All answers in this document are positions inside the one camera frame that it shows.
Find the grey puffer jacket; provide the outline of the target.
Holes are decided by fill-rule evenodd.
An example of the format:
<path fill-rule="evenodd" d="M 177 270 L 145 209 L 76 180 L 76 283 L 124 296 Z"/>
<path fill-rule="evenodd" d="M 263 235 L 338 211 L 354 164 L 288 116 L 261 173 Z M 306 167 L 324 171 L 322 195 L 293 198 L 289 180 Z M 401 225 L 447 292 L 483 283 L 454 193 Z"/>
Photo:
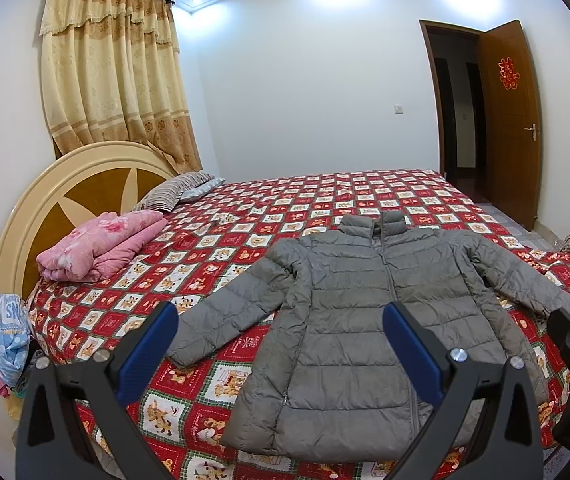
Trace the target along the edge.
<path fill-rule="evenodd" d="M 184 312 L 167 354 L 192 365 L 269 318 L 223 443 L 305 462 L 396 460 L 431 408 L 384 335 L 385 305 L 403 304 L 477 361 L 519 356 L 544 402 L 544 376 L 503 299 L 570 314 L 570 292 L 478 233 L 410 228 L 399 211 L 346 216 L 335 230 L 279 240 Z"/>

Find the blue white cloth pile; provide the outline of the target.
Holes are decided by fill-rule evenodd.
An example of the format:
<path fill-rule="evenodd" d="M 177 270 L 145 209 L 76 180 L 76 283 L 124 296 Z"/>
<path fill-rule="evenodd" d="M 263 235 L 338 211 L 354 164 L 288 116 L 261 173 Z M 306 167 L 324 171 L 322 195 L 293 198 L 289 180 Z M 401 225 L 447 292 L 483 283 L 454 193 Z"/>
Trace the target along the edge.
<path fill-rule="evenodd" d="M 23 299 L 0 292 L 0 396 L 8 398 L 20 381 L 30 346 L 31 330 Z"/>

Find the pink folded quilt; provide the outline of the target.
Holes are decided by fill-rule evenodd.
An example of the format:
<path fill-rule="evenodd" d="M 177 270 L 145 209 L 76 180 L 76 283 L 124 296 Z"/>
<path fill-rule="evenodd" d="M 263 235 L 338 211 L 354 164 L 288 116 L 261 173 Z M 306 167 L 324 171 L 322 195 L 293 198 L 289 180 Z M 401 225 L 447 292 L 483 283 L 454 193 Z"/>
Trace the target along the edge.
<path fill-rule="evenodd" d="M 154 240 L 168 220 L 160 211 L 138 210 L 118 216 L 103 212 L 40 252 L 37 266 L 49 281 L 99 282 L 126 266 Z"/>

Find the cream round headboard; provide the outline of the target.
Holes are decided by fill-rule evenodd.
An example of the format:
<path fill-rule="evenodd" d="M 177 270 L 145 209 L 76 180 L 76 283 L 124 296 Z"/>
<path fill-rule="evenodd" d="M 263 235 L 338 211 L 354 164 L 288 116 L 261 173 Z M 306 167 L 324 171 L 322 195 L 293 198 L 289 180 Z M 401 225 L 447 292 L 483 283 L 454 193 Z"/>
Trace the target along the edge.
<path fill-rule="evenodd" d="M 125 141 L 86 145 L 43 170 L 11 211 L 0 236 L 0 292 L 27 297 L 36 257 L 103 212 L 124 214 L 175 176 L 165 156 Z"/>

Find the red patchwork bedspread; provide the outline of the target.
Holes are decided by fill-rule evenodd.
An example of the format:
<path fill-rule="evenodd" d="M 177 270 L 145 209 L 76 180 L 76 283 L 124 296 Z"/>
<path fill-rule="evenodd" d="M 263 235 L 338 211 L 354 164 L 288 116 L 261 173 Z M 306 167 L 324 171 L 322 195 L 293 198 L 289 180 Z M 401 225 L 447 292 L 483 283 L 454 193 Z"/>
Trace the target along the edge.
<path fill-rule="evenodd" d="M 513 250 L 570 292 L 570 254 L 540 252 L 430 170 L 376 170 L 232 183 L 180 207 L 163 232 L 110 280 L 38 284 L 29 318 L 54 361 L 113 348 L 159 302 L 195 306 L 227 285 L 283 237 L 335 228 L 344 214 L 399 209 L 412 226 L 468 229 Z M 381 479 L 387 462 L 298 463 L 221 445 L 232 402 L 268 324 L 189 368 L 159 366 L 129 414 L 179 479 Z"/>

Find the striped pillow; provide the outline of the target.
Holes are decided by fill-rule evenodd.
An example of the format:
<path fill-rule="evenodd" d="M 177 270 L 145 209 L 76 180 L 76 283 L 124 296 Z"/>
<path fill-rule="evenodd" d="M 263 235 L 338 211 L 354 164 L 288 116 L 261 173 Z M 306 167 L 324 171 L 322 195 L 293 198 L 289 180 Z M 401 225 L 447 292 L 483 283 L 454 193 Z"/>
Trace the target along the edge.
<path fill-rule="evenodd" d="M 152 188 L 140 200 L 133 210 L 158 210 L 161 212 L 171 212 L 177 206 L 182 194 L 185 191 L 194 190 L 200 185 L 215 179 L 212 174 L 203 170 L 186 172 L 177 177 L 170 178 Z"/>

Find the light blue pillow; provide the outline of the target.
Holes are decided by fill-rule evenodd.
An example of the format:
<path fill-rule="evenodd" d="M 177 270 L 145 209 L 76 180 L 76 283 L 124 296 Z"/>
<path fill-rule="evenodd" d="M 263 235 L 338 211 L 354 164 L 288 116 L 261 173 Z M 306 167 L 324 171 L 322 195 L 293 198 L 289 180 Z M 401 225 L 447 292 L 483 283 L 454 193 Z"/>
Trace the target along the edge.
<path fill-rule="evenodd" d="M 197 188 L 191 188 L 190 190 L 184 191 L 180 197 L 180 204 L 190 204 L 195 203 L 197 200 L 201 200 L 203 197 L 208 195 L 210 192 L 215 191 L 220 188 L 221 185 L 225 183 L 224 178 L 211 179 Z"/>

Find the brown wooden door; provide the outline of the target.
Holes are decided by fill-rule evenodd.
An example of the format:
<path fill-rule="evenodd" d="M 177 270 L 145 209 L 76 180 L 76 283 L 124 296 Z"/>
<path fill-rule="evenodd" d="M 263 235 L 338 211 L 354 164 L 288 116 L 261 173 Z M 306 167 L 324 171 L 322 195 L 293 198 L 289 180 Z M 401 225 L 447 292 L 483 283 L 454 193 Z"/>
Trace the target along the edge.
<path fill-rule="evenodd" d="M 510 56 L 520 73 L 517 90 L 505 90 L 498 61 Z M 542 116 L 539 86 L 520 21 L 479 36 L 477 58 L 486 109 L 486 196 L 504 214 L 532 230 L 542 178 Z M 524 130 L 536 124 L 538 140 Z"/>

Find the red door decoration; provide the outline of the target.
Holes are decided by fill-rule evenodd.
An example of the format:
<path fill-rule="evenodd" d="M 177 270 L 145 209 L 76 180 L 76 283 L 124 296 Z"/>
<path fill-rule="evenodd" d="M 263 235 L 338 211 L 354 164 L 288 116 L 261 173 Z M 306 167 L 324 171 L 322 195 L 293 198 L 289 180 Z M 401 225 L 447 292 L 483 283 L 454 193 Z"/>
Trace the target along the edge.
<path fill-rule="evenodd" d="M 510 56 L 498 61 L 498 74 L 505 90 L 517 90 L 519 87 L 520 73 L 516 70 L 514 60 Z"/>

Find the beige patterned curtain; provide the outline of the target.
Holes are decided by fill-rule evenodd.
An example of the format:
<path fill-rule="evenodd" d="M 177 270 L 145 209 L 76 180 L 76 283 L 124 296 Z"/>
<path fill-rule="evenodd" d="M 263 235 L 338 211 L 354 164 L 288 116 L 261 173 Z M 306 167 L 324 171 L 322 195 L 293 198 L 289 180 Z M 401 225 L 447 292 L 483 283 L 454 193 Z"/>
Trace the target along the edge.
<path fill-rule="evenodd" d="M 163 0 L 46 0 L 41 95 L 58 153 L 128 141 L 165 156 L 178 174 L 201 161 Z"/>

